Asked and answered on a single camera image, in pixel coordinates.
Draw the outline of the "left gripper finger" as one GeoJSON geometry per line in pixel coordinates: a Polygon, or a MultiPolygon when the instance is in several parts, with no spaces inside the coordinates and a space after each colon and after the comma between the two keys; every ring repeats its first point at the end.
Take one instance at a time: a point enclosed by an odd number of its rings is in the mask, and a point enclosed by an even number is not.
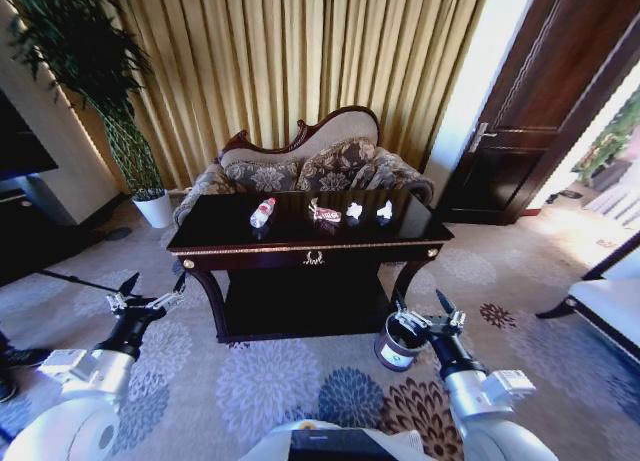
{"type": "Polygon", "coordinates": [[[140,299],[132,294],[138,278],[139,273],[136,272],[133,276],[124,281],[114,293],[110,293],[106,296],[112,313],[140,306],[140,299]]]}
{"type": "Polygon", "coordinates": [[[154,311],[164,311],[169,313],[184,301],[186,272],[183,272],[171,292],[168,292],[151,303],[154,311]]]}

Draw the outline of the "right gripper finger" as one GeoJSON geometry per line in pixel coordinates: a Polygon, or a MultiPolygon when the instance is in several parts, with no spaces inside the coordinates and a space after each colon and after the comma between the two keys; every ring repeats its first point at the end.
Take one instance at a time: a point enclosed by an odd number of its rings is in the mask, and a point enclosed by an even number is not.
{"type": "Polygon", "coordinates": [[[395,304],[397,311],[394,314],[394,318],[409,332],[418,332],[430,327],[429,320],[408,309],[404,297],[400,293],[395,293],[395,304]]]}
{"type": "Polygon", "coordinates": [[[451,302],[439,289],[436,289],[435,292],[442,308],[447,315],[449,325],[452,328],[462,329],[466,320],[466,313],[459,310],[456,305],[451,302]]]}

